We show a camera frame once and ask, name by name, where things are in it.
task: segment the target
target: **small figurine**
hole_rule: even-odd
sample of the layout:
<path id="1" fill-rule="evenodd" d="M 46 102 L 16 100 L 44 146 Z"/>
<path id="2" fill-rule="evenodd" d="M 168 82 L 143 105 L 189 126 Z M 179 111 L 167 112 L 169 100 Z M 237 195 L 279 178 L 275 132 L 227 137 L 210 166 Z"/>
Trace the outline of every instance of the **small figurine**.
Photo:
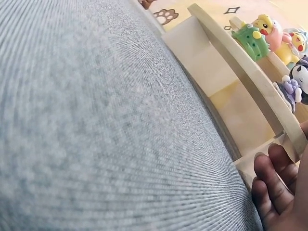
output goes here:
<path id="1" fill-rule="evenodd" d="M 292 113 L 295 112 L 296 103 L 308 105 L 308 57 L 304 55 L 291 69 L 289 76 L 282 77 L 282 83 L 274 82 L 273 85 Z"/>
<path id="2" fill-rule="evenodd" d="M 238 41 L 253 61 L 257 61 L 269 53 L 269 45 L 266 43 L 264 35 L 259 32 L 259 28 L 252 24 L 243 23 L 241 29 L 231 32 L 231 36 Z"/>
<path id="3" fill-rule="evenodd" d="M 289 28 L 285 29 L 285 32 L 289 33 L 292 38 L 292 43 L 290 44 L 290 49 L 292 53 L 298 58 L 302 58 L 305 54 L 307 54 L 308 49 L 308 34 L 303 29 Z M 294 62 L 289 63 L 288 67 L 292 69 L 295 65 Z"/>
<path id="4" fill-rule="evenodd" d="M 282 42 L 291 43 L 291 36 L 282 30 L 281 25 L 276 20 L 272 20 L 266 14 L 259 15 L 253 25 L 259 28 L 262 35 L 265 35 L 265 40 L 272 52 L 277 51 Z"/>

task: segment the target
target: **paw print pattern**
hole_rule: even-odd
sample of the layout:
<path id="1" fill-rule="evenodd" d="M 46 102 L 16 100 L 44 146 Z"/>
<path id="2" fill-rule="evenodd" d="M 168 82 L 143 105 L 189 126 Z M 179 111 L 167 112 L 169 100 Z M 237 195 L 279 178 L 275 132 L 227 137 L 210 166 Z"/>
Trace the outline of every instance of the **paw print pattern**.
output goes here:
<path id="1" fill-rule="evenodd" d="M 166 10 L 162 9 L 161 11 L 155 12 L 154 16 L 157 18 L 159 23 L 163 26 L 176 19 L 178 17 L 178 13 L 175 13 L 174 9 Z"/>

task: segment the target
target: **gray knit fabric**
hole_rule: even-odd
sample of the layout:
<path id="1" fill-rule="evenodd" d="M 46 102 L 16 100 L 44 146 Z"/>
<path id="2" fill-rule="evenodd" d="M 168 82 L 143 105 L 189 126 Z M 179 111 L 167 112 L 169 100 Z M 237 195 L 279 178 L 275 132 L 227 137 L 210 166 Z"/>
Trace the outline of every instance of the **gray knit fabric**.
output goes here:
<path id="1" fill-rule="evenodd" d="M 0 0 L 0 230 L 262 229 L 206 108 L 129 0 Z"/>

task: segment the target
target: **hand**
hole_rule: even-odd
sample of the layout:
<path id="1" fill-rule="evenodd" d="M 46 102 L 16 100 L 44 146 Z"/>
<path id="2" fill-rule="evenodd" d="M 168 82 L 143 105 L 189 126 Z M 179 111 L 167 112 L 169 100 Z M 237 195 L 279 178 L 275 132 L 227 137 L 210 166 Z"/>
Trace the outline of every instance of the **hand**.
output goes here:
<path id="1" fill-rule="evenodd" d="M 307 137 L 308 121 L 301 127 Z M 299 169 L 282 146 L 273 144 L 269 156 L 255 158 L 254 170 L 252 197 L 265 230 L 308 230 L 308 146 Z"/>

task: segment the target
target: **green cactus toy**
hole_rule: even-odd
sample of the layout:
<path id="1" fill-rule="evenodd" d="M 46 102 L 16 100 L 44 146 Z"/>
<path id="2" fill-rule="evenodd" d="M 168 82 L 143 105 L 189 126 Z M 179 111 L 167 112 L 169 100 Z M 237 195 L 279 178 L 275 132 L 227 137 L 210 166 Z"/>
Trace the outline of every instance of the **green cactus toy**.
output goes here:
<path id="1" fill-rule="evenodd" d="M 232 38 L 237 40 L 253 61 L 265 57 L 269 53 L 269 45 L 259 28 L 252 24 L 244 24 L 238 31 L 231 32 Z"/>

